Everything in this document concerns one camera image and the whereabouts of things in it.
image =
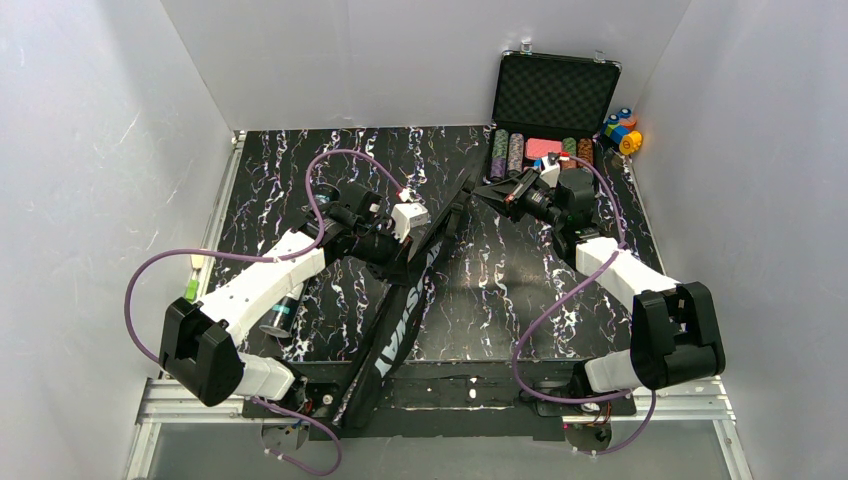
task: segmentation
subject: poker chip stack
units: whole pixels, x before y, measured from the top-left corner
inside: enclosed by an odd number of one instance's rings
[[[569,137],[562,141],[562,151],[570,156],[577,156],[577,140]],[[577,168],[576,160],[560,160],[559,168],[566,170],[569,168]]]
[[[577,143],[577,156],[594,165],[595,157],[592,155],[592,140],[581,138]]]
[[[509,153],[506,173],[510,177],[521,175],[521,162],[524,159],[524,135],[513,133],[509,136]]]
[[[495,144],[492,146],[492,164],[489,167],[489,180],[500,182],[506,175],[506,157],[509,150],[509,132],[497,130]]]

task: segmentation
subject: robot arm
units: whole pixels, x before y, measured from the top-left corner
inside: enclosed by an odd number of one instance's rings
[[[287,397],[303,383],[302,376],[282,359],[238,352],[251,328],[281,298],[345,256],[365,261],[372,272],[403,272],[412,246],[409,231],[429,218],[422,205],[408,203],[395,205],[391,217],[380,215],[382,197],[358,184],[348,186],[343,202],[334,187],[316,190],[316,198],[323,198],[325,223],[319,247],[292,260],[255,263],[196,303],[179,298],[168,307],[160,366],[203,404],[217,405],[234,394],[275,401]],[[317,219],[310,212],[300,228],[288,231],[265,256],[302,250],[317,234]],[[397,274],[391,280],[404,278]]]
[[[513,222],[529,214],[552,227],[557,255],[589,275],[605,263],[618,243],[602,237],[592,221],[592,174],[560,171],[559,155],[544,159],[541,172],[527,170],[474,194]],[[631,347],[579,363],[569,385],[574,397],[676,385],[724,370],[724,350],[709,290],[680,284],[620,250],[596,280],[632,314]]]

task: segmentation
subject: open case lid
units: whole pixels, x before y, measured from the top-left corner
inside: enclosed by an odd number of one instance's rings
[[[617,62],[504,52],[492,119],[534,136],[591,136],[601,130],[619,75]]]

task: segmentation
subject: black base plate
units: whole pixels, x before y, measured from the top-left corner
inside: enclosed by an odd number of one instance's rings
[[[528,384],[571,378],[575,362],[525,361],[519,364]],[[332,384],[343,378],[348,363],[301,363],[295,367],[310,384]],[[561,415],[583,413],[579,407],[522,400],[508,362],[413,362],[398,369],[383,386],[383,397],[368,425],[341,429],[342,438],[356,437],[533,437],[563,440]],[[614,416],[635,415],[632,399],[612,401]],[[246,401],[245,418],[278,415]],[[587,415],[591,421],[594,415]],[[311,437],[326,438],[317,429]]]

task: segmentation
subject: white wall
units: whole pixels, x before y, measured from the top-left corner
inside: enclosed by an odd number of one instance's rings
[[[694,0],[636,112],[665,265],[713,291],[757,478],[848,471],[848,4]]]
[[[500,53],[624,64],[632,105],[689,0],[163,0],[233,129],[491,121]]]
[[[197,245],[230,133],[159,2],[0,6],[0,477],[117,478],[145,376],[121,305],[151,253]],[[148,275],[158,350],[188,278]]]

